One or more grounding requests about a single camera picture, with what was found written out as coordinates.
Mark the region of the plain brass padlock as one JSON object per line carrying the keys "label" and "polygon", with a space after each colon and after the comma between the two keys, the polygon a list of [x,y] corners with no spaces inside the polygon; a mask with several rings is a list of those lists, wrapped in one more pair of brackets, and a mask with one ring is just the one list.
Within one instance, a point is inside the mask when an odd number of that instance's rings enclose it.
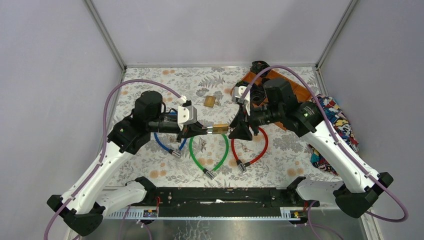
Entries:
{"label": "plain brass padlock", "polygon": [[214,124],[211,126],[203,127],[208,134],[226,134],[229,131],[229,125],[227,123]]}

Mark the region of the blue cable lock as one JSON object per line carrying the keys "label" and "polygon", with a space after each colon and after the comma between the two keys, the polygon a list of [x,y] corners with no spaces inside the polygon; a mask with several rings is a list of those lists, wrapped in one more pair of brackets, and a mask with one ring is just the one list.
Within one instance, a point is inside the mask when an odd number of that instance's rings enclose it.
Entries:
{"label": "blue cable lock", "polygon": [[155,142],[169,155],[180,158],[182,156],[182,151],[187,144],[187,139],[182,139],[178,143],[172,136],[165,133],[153,133]]}

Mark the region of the brass padlock with label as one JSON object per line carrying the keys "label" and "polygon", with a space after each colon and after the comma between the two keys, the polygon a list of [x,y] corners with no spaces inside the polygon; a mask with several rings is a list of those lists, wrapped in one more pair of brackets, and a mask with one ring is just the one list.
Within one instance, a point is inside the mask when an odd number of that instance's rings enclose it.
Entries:
{"label": "brass padlock with label", "polygon": [[216,103],[217,97],[214,95],[207,95],[209,91],[209,89],[202,87],[196,91],[196,95],[198,97],[204,98],[203,105],[205,107],[213,108]]}

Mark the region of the red cable lock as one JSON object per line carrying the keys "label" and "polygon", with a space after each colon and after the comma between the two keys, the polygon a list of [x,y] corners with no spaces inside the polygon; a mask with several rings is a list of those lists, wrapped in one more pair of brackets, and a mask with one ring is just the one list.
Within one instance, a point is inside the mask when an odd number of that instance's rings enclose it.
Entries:
{"label": "red cable lock", "polygon": [[[247,145],[253,152],[244,152],[240,143]],[[269,147],[269,137],[266,131],[259,127],[259,135],[254,136],[252,142],[232,139],[230,147],[237,168],[241,173],[245,173],[248,167],[251,167],[265,156]]]}

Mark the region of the green cable lock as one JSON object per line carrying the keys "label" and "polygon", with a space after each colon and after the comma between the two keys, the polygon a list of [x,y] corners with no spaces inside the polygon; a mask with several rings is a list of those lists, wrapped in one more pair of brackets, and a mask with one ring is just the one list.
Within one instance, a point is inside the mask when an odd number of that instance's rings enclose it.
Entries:
{"label": "green cable lock", "polygon": [[214,137],[192,137],[188,142],[189,156],[195,166],[210,180],[226,162],[230,141],[225,134]]}

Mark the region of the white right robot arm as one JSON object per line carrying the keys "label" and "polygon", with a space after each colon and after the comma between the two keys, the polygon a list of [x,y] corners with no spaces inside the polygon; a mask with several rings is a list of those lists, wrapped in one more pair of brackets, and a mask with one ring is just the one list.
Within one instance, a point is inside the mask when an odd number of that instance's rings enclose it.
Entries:
{"label": "white right robot arm", "polygon": [[382,188],[393,182],[393,177],[387,172],[377,172],[339,134],[331,134],[333,127],[326,125],[318,106],[310,101],[298,102],[288,80],[271,79],[263,87],[268,102],[254,107],[245,98],[229,125],[228,137],[251,141],[260,126],[281,123],[317,150],[341,177],[335,182],[298,177],[289,185],[287,201],[293,206],[304,201],[335,204],[348,216],[361,217],[378,200]]}

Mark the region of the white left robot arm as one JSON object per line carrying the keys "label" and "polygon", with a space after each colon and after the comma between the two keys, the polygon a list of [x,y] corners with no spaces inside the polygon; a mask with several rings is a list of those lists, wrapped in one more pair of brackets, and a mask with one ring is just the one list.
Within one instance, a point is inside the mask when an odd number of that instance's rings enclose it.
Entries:
{"label": "white left robot arm", "polygon": [[152,133],[176,134],[177,141],[207,131],[197,120],[197,109],[184,96],[176,113],[166,111],[163,96],[145,91],[134,103],[130,115],[116,123],[102,144],[102,151],[80,179],[63,194],[54,194],[47,205],[77,235],[85,237],[96,230],[109,213],[140,202],[144,206],[155,200],[153,184],[137,178],[122,190],[101,196],[101,192],[123,163],[151,140]]}

